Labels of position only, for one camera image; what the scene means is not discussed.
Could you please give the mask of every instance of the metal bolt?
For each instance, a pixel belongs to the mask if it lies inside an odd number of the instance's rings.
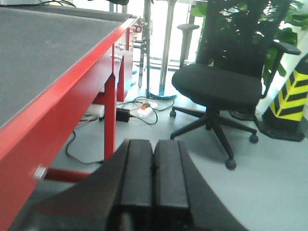
[[[47,168],[42,166],[42,165],[39,165],[37,170],[35,171],[35,173],[33,175],[33,178],[34,178],[35,181],[40,181],[40,180],[44,179],[46,174],[47,174]]]

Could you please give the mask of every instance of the wire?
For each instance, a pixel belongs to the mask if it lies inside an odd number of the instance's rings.
[[[82,119],[80,120],[81,122],[79,122],[79,123],[77,124],[77,126],[85,125],[85,124],[88,124],[89,122],[92,122],[92,121],[95,121],[95,120],[98,119],[98,116],[97,116],[97,115],[96,115],[96,116],[95,116],[95,115],[92,115],[92,117],[91,117],[90,119],[86,119],[86,118],[85,118],[85,117],[89,117],[89,116],[91,116],[91,115],[85,115],[85,116],[83,116]],[[76,132],[75,132],[75,130],[73,130],[73,133],[72,133],[72,134],[73,134],[73,138],[67,143],[66,148],[65,148],[65,154],[66,154],[68,157],[74,159],[75,161],[77,161],[78,163],[80,163],[80,164],[82,164],[82,165],[93,165],[93,164],[103,164],[103,163],[104,163],[103,160],[102,160],[102,161],[93,161],[93,162],[83,162],[83,161],[79,160],[77,157],[71,155],[71,154],[68,152],[68,148],[69,148],[69,146],[71,145],[71,143],[76,139]]]
[[[82,118],[81,120],[80,120],[80,122],[77,124],[77,126],[80,126],[80,125],[85,125],[85,124],[87,124],[87,123],[89,123],[89,122],[92,122],[92,121],[95,121],[95,120],[97,120],[98,119],[98,116],[96,115],[93,115],[92,116],[92,118],[90,118],[90,119],[84,119],[84,118]]]
[[[75,161],[77,161],[78,163],[80,163],[80,164],[82,164],[82,165],[93,165],[93,164],[103,164],[103,163],[104,163],[103,160],[101,160],[101,161],[93,161],[93,162],[83,162],[83,161],[79,160],[77,157],[71,155],[71,154],[68,152],[68,148],[69,148],[69,146],[71,145],[71,143],[72,143],[75,139],[76,139],[76,132],[75,132],[75,130],[73,130],[73,138],[67,143],[66,148],[65,148],[65,154],[66,154],[68,157],[74,159]]]
[[[143,102],[132,100],[132,101],[124,102],[124,103],[118,103],[117,106],[122,105],[122,108],[124,108],[124,106],[129,103],[141,103],[142,104]]]
[[[144,120],[144,119],[142,119],[142,118],[140,118],[140,117],[138,117],[138,116],[135,116],[135,115],[130,115],[130,117],[137,118],[137,119],[143,121],[144,123],[146,123],[146,124],[148,124],[148,125],[154,125],[154,124],[156,124],[156,123],[158,122],[158,115],[157,115],[157,112],[156,112],[154,109],[153,109],[153,111],[154,111],[155,116],[156,116],[156,120],[155,120],[155,122],[153,122],[153,123],[149,123],[148,121],[146,121],[146,120]]]
[[[174,99],[169,98],[169,97],[164,97],[164,98],[161,98],[161,97],[157,97],[157,98],[150,97],[150,99],[148,99],[148,98],[145,97],[145,96],[139,96],[139,97],[135,98],[134,100],[137,100],[137,99],[147,99],[148,101],[151,101],[151,102],[154,102],[154,103],[155,103],[155,101],[153,101],[153,100],[151,100],[151,99],[157,99],[157,100],[163,100],[163,101],[172,100],[171,105],[169,105],[169,106],[167,106],[167,107],[164,107],[164,108],[162,108],[162,109],[153,108],[153,111],[158,111],[158,112],[165,111],[165,110],[169,109],[170,107],[172,107],[172,106],[174,105]]]
[[[135,108],[133,108],[133,109],[130,109],[130,111],[132,112],[132,111],[138,110],[139,108],[141,108],[141,106],[138,106],[138,107],[135,107]]]
[[[50,0],[50,1],[44,1],[44,2],[40,2],[40,3],[36,3],[36,4],[16,4],[16,5],[0,5],[0,6],[40,6],[40,5],[43,5],[45,3],[50,3],[50,2],[56,2],[56,3],[60,4],[61,6],[63,6],[62,3],[64,3],[66,5],[76,7],[73,3],[71,3],[67,0]]]

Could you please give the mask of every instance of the power adapter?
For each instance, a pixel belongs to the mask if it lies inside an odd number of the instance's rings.
[[[128,122],[130,118],[130,110],[123,109],[123,108],[117,108],[115,118],[117,121]]]

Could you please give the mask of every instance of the yellow and black striped post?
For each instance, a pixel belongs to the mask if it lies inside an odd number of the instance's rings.
[[[300,130],[308,94],[308,55],[299,62],[263,115],[262,133],[276,139],[301,141]]]

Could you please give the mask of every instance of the gray table top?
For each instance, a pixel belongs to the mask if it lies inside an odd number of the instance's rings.
[[[0,7],[0,128],[131,15]]]

